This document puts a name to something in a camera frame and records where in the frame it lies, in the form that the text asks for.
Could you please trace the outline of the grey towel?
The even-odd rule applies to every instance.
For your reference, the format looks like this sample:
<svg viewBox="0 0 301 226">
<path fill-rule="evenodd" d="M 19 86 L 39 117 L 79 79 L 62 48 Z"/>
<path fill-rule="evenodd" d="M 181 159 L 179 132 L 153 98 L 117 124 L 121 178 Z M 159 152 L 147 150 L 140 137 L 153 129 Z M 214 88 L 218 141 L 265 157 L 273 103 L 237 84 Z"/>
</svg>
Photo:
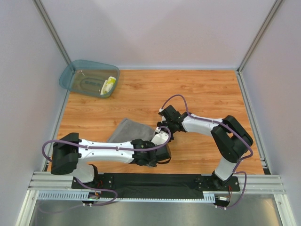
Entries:
<svg viewBox="0 0 301 226">
<path fill-rule="evenodd" d="M 124 118 L 107 140 L 108 143 L 123 143 L 135 139 L 151 141 L 154 129 L 148 125 Z"/>
</svg>

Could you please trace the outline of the yellow green patterned towel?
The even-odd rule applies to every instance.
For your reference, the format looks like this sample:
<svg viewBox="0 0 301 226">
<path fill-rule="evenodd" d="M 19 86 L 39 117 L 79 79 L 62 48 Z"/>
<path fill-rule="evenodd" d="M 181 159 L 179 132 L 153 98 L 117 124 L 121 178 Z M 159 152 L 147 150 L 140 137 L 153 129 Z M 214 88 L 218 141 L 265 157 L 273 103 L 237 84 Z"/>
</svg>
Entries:
<svg viewBox="0 0 301 226">
<path fill-rule="evenodd" d="M 102 86 L 100 94 L 104 95 L 104 94 L 109 93 L 112 90 L 115 82 L 116 82 L 116 78 L 115 77 L 110 76 L 108 79 L 106 79 L 105 82 L 104 82 L 104 84 L 103 84 L 103 86 Z"/>
</svg>

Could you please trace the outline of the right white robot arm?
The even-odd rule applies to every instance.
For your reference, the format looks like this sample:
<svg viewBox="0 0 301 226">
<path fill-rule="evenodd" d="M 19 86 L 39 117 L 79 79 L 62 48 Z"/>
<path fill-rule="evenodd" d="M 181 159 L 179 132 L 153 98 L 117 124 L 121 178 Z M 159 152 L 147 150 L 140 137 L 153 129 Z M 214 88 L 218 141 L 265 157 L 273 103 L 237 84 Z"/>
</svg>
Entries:
<svg viewBox="0 0 301 226">
<path fill-rule="evenodd" d="M 221 160 L 211 175 L 215 186 L 223 186 L 233 175 L 242 156 L 253 145 L 253 139 L 237 119 L 231 115 L 223 119 L 200 117 L 190 112 L 179 113 L 172 105 L 160 109 L 162 119 L 157 126 L 170 132 L 195 132 L 210 136 L 221 154 Z"/>
</svg>

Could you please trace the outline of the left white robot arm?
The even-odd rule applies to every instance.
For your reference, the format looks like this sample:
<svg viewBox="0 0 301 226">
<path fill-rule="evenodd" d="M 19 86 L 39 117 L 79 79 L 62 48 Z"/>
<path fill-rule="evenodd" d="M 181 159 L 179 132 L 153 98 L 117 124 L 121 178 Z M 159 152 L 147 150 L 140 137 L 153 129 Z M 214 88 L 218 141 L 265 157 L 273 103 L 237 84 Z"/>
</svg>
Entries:
<svg viewBox="0 0 301 226">
<path fill-rule="evenodd" d="M 53 144 L 51 174 L 69 175 L 82 183 L 92 182 L 97 167 L 92 161 L 122 162 L 138 166 L 156 167 L 171 160 L 167 144 L 169 135 L 160 132 L 151 141 L 134 139 L 119 143 L 99 143 L 80 139 L 70 133 Z"/>
</svg>

